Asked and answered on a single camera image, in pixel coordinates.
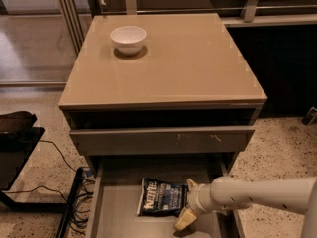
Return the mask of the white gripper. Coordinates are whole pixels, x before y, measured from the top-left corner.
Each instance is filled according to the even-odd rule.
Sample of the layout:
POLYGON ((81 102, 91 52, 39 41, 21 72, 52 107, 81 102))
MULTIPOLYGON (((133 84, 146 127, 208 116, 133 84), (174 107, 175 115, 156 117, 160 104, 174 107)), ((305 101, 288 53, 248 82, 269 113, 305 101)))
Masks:
POLYGON ((197 220, 197 215, 211 213, 215 209, 215 202, 211 194, 211 184, 196 183, 189 178, 187 180, 189 194, 187 196, 187 207, 184 207, 174 228, 182 231, 197 220))

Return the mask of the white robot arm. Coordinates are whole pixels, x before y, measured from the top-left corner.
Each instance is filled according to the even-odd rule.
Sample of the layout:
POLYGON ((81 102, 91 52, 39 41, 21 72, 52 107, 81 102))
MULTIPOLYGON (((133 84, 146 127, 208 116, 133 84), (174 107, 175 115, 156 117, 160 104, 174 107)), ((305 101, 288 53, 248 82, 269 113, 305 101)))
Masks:
POLYGON ((199 215, 257 204, 303 214, 301 238, 317 238, 316 177, 241 181, 222 176, 211 183, 189 179, 187 184, 187 200, 174 225, 178 231, 190 226, 199 215))

